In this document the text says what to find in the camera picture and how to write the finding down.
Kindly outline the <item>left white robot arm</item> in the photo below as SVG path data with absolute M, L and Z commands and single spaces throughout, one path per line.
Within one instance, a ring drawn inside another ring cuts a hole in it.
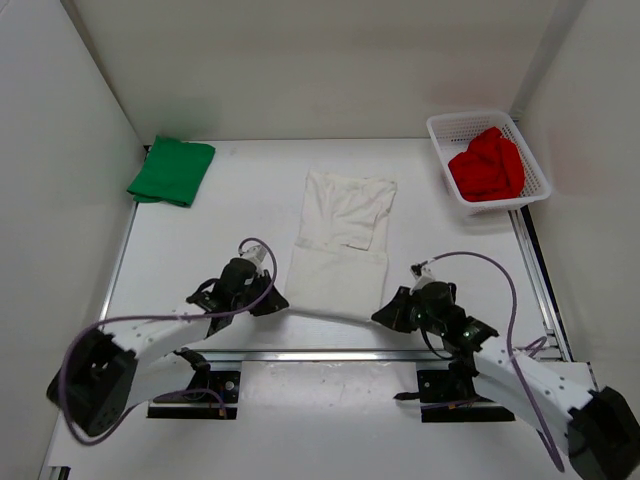
M 186 297 L 197 308 L 189 314 L 180 309 L 168 315 L 132 315 L 98 321 L 79 333 L 68 347 L 46 396 L 58 407 L 72 437 L 83 446 L 106 440 L 140 403 L 158 396 L 181 393 L 188 400 L 206 395 L 210 377 L 190 365 L 175 377 L 154 386 L 151 377 L 178 360 L 190 362 L 190 344 L 205 340 L 231 324 L 234 317 L 254 317 L 287 308 L 278 292 L 276 268 L 265 269 L 259 261 L 236 257 L 221 275 L 200 284 Z M 127 323 L 121 332 L 108 325 Z

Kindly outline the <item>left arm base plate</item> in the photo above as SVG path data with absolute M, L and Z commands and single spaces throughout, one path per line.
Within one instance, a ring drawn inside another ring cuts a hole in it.
M 150 401 L 147 417 L 171 420 L 235 420 L 241 386 L 241 364 L 209 364 L 194 371 L 184 387 L 175 387 Z

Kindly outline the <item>green t shirt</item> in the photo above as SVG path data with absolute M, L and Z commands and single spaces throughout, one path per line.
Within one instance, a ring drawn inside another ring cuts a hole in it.
M 127 192 L 139 203 L 189 208 L 215 153 L 208 144 L 157 136 Z

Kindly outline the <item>white t shirt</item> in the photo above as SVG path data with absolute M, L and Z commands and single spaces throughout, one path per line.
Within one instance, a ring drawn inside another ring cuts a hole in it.
M 285 298 L 304 315 L 366 321 L 381 306 L 397 183 L 307 174 Z

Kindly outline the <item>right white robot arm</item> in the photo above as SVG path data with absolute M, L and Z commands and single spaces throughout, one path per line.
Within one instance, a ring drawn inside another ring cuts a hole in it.
M 639 466 L 639 423 L 626 399 L 605 387 L 588 389 L 547 365 L 510 352 L 507 341 L 455 303 L 453 286 L 401 287 L 373 321 L 397 332 L 441 338 L 463 366 L 449 375 L 460 399 L 479 394 L 540 433 L 548 433 L 583 479 L 627 479 Z

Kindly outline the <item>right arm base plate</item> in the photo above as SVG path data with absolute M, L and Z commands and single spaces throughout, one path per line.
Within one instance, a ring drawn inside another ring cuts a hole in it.
M 515 415 L 480 397 L 467 374 L 447 369 L 417 371 L 422 423 L 513 422 Z

